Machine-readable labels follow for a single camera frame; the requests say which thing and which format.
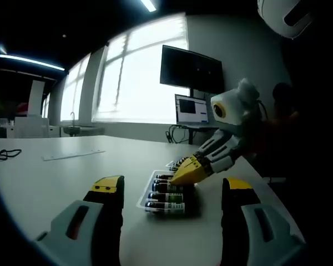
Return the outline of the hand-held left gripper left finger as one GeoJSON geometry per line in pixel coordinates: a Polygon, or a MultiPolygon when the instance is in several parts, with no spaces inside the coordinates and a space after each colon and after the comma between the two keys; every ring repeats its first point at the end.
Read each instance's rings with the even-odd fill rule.
{"type": "Polygon", "coordinates": [[[103,177],[34,243],[54,265],[120,265],[123,208],[124,176],[103,177]]]}

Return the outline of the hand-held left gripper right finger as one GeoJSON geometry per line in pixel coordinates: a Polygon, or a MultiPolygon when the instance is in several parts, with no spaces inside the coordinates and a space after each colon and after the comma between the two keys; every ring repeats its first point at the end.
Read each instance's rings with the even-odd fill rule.
{"type": "Polygon", "coordinates": [[[251,185],[223,179],[222,265],[304,265],[305,243],[287,220],[262,204],[251,185]]]}

